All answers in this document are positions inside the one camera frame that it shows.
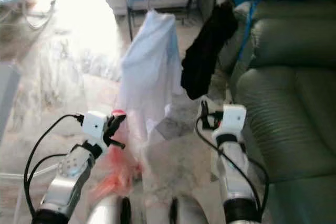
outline green leather sofa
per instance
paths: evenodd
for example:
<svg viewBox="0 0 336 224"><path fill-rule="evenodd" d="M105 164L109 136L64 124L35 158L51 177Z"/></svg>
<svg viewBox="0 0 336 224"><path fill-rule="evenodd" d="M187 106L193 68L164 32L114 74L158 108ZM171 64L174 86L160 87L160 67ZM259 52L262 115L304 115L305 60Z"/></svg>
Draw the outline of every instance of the green leather sofa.
<svg viewBox="0 0 336 224"><path fill-rule="evenodd" d="M236 62L248 5L219 62L247 108L249 154L269 173L272 221L336 223L336 4L260 3Z"/></svg>

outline black cable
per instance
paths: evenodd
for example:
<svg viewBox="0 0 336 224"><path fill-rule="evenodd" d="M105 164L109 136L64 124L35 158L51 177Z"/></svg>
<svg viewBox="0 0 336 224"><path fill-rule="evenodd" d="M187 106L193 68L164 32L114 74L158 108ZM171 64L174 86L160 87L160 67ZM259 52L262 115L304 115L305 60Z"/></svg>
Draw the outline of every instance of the black cable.
<svg viewBox="0 0 336 224"><path fill-rule="evenodd" d="M255 186L253 185L253 183L251 182L251 180L244 174L244 172L235 164L235 162L233 162L227 155L225 155L224 152L222 152L222 150L218 149L215 145L213 145L208 139L206 139L198 130L198 122L201 120L202 116L199 116L196 120L195 123L195 131L197 133L197 135L207 144L209 145L212 149L214 149L215 151L217 151L218 153L220 153L223 157L225 157L226 160L228 160L233 167L241 174L241 176L246 180L246 182L249 184L249 186L251 187L253 196L256 199L256 204L257 204L257 211L259 213L261 213L261 205L260 205L260 199L257 193L257 190L255 188Z"/></svg>
<svg viewBox="0 0 336 224"><path fill-rule="evenodd" d="M36 144L34 145L30 155L29 155L29 158L28 158L28 161L27 161L27 164L26 164L26 167L25 167L25 172L24 172L24 177L23 177L23 185L24 185L24 191L25 191L25 195L26 195L26 200L27 200L27 204L28 204L28 207L29 207L29 211L30 211L30 214L31 216L33 217L35 215L35 209L33 207L33 204L32 204L32 199L30 198L30 195L29 195L29 188L28 188L28 170L29 170L29 167L30 167L30 163L32 162L32 158L33 158L33 155L36 151L36 148L38 147L38 145L40 144L40 142L42 141L42 139L61 121L63 120L64 118L66 117L73 117L73 118L76 118L78 119L78 116L77 115L72 115L72 114L66 114L62 117L60 117L49 129L47 129L47 131L45 133L43 133L43 135L39 138L39 140L36 142Z"/></svg>
<svg viewBox="0 0 336 224"><path fill-rule="evenodd" d="M265 180L265 192L264 192L264 197L262 199L262 203L261 203L261 210L260 213L263 214L266 208L266 203L267 203L267 198L268 198L268 192L269 192L269 177L267 174L266 169L262 166L262 164L260 164L259 162L255 161L253 158L248 158L248 160L253 163L254 165L256 165L264 174L264 180Z"/></svg>

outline plastic bag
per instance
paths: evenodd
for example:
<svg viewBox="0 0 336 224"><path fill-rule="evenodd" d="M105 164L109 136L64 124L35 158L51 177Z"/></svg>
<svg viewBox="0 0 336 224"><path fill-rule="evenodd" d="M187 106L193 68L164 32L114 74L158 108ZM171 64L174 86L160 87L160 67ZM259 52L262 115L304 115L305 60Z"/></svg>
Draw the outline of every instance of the plastic bag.
<svg viewBox="0 0 336 224"><path fill-rule="evenodd" d="M118 104L136 112L144 138L164 118L173 94L183 92L181 72L175 16L149 11L122 59Z"/></svg>
<svg viewBox="0 0 336 224"><path fill-rule="evenodd" d="M122 110L115 110L113 115L125 114ZM109 170L105 178L91 191L91 198L97 201L111 193L127 195L132 189L132 181L141 175L141 165L131 151L127 118L120 124L113 137L124 143L125 149L111 146L107 154L99 161L98 166Z"/></svg>

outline silver robot arm segment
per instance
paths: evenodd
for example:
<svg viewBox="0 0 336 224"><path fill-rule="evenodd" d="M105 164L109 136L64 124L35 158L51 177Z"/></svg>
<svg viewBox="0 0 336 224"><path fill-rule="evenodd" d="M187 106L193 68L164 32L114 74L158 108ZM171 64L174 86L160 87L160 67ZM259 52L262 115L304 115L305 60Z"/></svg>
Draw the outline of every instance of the silver robot arm segment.
<svg viewBox="0 0 336 224"><path fill-rule="evenodd" d="M84 183L90 176L95 160L113 144L125 145L110 139L126 115L107 117L90 111L83 116L83 131L90 139L76 145L59 163L32 224L67 224L80 198Z"/></svg>

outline marble floor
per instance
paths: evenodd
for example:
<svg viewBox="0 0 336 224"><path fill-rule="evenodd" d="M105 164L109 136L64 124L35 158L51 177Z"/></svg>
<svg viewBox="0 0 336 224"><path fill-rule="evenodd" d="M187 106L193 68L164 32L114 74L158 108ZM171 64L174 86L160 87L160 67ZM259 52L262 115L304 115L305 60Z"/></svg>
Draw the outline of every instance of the marble floor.
<svg viewBox="0 0 336 224"><path fill-rule="evenodd" d="M136 23L141 24L143 18L137 16ZM116 20L105 0L58 0L49 24L38 31L30 30L19 15L10 21L16 25L0 25L0 61L16 63L22 78L0 146L0 172L20 174L36 140L61 115L86 110L110 113L118 95L120 60L130 40L126 20ZM184 25L177 21L181 57L201 26L198 13ZM224 95L225 79L217 71L209 96L221 103ZM174 193L202 191L210 184L209 150L193 135L198 105L199 101L191 101L185 94L174 97L170 112L150 136L153 144L143 149L144 174L134 184L131 200L145 207L162 206ZM71 119L65 120L41 143L33 163L46 155L67 152L82 138L80 127ZM51 178L49 174L33 183L35 205ZM87 192L100 179L99 171L93 172L71 223L85 222L91 204ZM20 188L19 179L0 178L1 223L13 222ZM209 205L212 196L199 195ZM213 211L207 207L206 213ZM218 217L221 215L215 216L208 216L211 223L223 223ZM143 207L133 218L135 223L145 223ZM28 220L23 202L17 223Z"/></svg>

